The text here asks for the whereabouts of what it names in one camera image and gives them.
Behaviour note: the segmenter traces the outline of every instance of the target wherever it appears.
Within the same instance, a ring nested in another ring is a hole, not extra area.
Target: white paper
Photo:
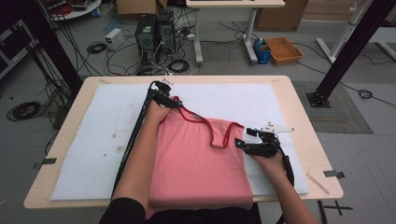
[[[110,199],[120,160],[148,87],[148,84],[98,87],[64,159],[52,200]],[[177,95],[190,111],[205,118],[232,120],[257,129],[268,121],[285,125],[268,84],[176,84],[171,95]],[[308,193],[289,134],[279,133],[278,137],[290,156],[297,192]],[[250,143],[260,139],[245,134],[244,140]],[[255,161],[245,156],[245,166],[253,195],[275,195]]]

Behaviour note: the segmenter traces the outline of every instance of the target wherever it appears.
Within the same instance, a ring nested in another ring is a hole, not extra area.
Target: white desk
[[[243,41],[247,48],[247,53],[250,58],[250,64],[257,63],[256,54],[253,51],[253,47],[250,42],[251,32],[253,30],[254,20],[256,18],[256,12],[258,7],[283,7],[285,6],[285,2],[283,0],[241,0],[241,1],[191,1],[187,0],[187,6],[196,8],[195,11],[195,38],[194,38],[194,49],[195,49],[195,61],[198,64],[204,62],[201,50],[201,42],[200,42],[200,33],[199,33],[199,22],[201,21],[200,10],[207,8],[214,8],[215,13],[219,13],[219,9],[223,8],[231,8],[233,18],[237,18],[239,12],[237,9],[242,8],[251,8],[250,14],[248,16],[248,28],[247,34],[243,35]]]
[[[364,0],[362,1],[356,8],[355,13],[346,23],[344,30],[339,35],[338,39],[332,45],[330,49],[322,38],[317,38],[317,42],[323,52],[326,54],[327,58],[331,63],[335,62],[336,56],[338,55],[341,47],[348,41],[349,37],[355,31],[356,26],[358,25],[358,20],[361,18],[361,15],[364,13],[364,10],[370,5],[372,1]],[[382,50],[384,50],[395,62],[396,62],[396,52],[388,46],[387,43],[396,43],[396,28],[394,27],[379,27],[375,32],[373,37],[369,42],[375,42]]]
[[[65,15],[65,16],[51,15],[51,18],[53,21],[65,21],[65,20],[74,19],[74,18],[83,16],[85,14],[92,12],[94,9],[96,9],[100,6],[101,2],[102,2],[102,0],[95,0],[94,2],[88,1],[86,10],[74,10],[73,9],[73,11],[68,15]]]

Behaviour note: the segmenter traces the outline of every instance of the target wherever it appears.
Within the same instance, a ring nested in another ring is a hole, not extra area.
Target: electronic device
[[[141,15],[134,36],[136,37],[141,64],[150,65],[158,63],[161,54],[161,46],[159,46],[161,38],[159,35],[157,15]]]
[[[115,28],[108,35],[106,35],[105,39],[107,47],[112,50],[116,50],[117,48],[119,48],[125,41],[122,35],[122,31],[118,28]]]
[[[162,53],[174,54],[176,52],[174,11],[162,11],[157,21],[162,41]]]

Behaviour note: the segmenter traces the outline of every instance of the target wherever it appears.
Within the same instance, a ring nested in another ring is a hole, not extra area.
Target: floor
[[[136,22],[122,20],[110,12],[101,18],[94,19],[87,15],[67,24],[81,54],[86,57],[88,54],[85,49],[92,42],[105,41],[104,36],[113,28],[121,28],[126,35],[129,32],[133,34]],[[230,22],[223,24],[233,26]],[[238,22],[237,25],[241,29],[247,26],[245,22]],[[304,54],[301,64],[250,66],[241,42],[221,45],[204,43],[205,63],[200,68],[191,63],[192,69],[179,75],[286,75],[294,81],[321,81],[331,64],[319,56],[323,53],[315,39],[321,37],[331,45],[343,27],[344,23],[340,21],[302,21],[297,32],[254,32],[257,36],[285,36],[292,40]],[[202,39],[205,40],[227,41],[234,40],[235,36],[234,31],[218,22],[203,23],[201,31]],[[59,30],[58,35],[71,61],[76,63],[72,46]],[[186,59],[193,61],[192,45],[184,49]],[[104,68],[105,55],[103,52],[88,58],[89,64],[101,75],[108,74]],[[367,56],[381,64],[373,64]],[[138,57],[135,46],[120,50],[111,58],[110,63],[117,66],[110,65],[110,70],[118,73],[128,70],[132,73],[134,69],[129,70],[127,67],[137,63]],[[376,44],[370,43],[346,72],[343,82],[357,90],[369,90],[375,97],[395,104],[395,71],[396,63]],[[82,77],[90,75],[85,67],[78,73]],[[49,118],[12,122],[7,120],[6,114],[10,108],[24,102],[39,101],[44,104],[48,97],[40,92],[45,85],[45,79],[29,57],[21,60],[0,80],[0,223],[98,223],[105,211],[104,207],[53,210],[28,210],[23,207],[23,201],[38,173],[34,164],[45,158],[46,145],[57,131],[52,129]],[[333,169],[346,176],[340,179],[344,197],[337,202],[340,206],[353,209],[343,209],[341,215],[336,209],[326,208],[328,223],[396,223],[396,163],[393,162],[396,156],[396,108],[376,99],[363,100],[355,91],[346,90],[374,134],[318,133]],[[335,201],[323,203],[335,205]],[[318,202],[306,204],[317,221],[323,222]],[[280,215],[278,203],[261,203],[260,209],[262,223],[275,223]]]

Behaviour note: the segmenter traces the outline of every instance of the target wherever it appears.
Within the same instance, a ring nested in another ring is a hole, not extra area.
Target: brown box
[[[271,49],[271,60],[276,65],[295,63],[303,58],[303,54],[286,37],[265,39]]]
[[[258,31],[297,31],[308,0],[285,0],[284,7],[263,8],[255,25]]]
[[[117,0],[119,15],[159,14],[168,0]]]

